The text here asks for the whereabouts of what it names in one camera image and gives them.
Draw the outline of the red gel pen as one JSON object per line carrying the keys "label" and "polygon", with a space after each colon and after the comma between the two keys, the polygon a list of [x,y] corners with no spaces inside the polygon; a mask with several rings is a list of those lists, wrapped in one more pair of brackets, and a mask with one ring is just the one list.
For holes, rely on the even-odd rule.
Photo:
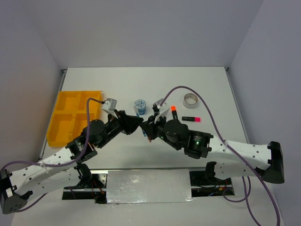
{"label": "red gel pen", "polygon": [[149,142],[152,141],[152,136],[148,135],[144,130],[143,130],[143,135],[148,139]]}

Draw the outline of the blue gel pen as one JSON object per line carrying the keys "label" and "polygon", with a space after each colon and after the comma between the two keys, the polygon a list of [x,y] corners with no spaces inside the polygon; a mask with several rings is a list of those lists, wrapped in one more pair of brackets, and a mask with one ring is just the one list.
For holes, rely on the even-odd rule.
{"label": "blue gel pen", "polygon": [[138,108],[134,105],[134,111],[137,117],[140,117]]}

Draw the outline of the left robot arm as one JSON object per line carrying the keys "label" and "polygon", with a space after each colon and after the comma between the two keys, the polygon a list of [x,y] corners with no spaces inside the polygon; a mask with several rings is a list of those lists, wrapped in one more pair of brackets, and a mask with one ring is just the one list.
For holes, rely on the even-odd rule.
{"label": "left robot arm", "polygon": [[33,198],[61,187],[91,185],[92,174],[85,162],[97,155],[102,148],[119,133],[130,135],[136,131],[143,119],[130,116],[125,111],[115,111],[107,123],[92,120],[80,136],[55,154],[37,162],[28,163],[23,169],[0,171],[0,204],[3,214],[25,210]]}

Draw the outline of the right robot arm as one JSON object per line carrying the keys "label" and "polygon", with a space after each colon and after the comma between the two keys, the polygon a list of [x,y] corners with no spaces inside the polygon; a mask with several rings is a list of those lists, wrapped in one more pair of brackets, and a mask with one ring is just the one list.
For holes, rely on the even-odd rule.
{"label": "right robot arm", "polygon": [[231,177],[259,176],[264,182],[282,184],[285,181],[283,152],[279,142],[252,145],[221,140],[217,135],[190,130],[178,120],[161,118],[158,122],[143,122],[141,128],[150,141],[163,142],[193,159],[207,159],[205,181],[215,184]]}

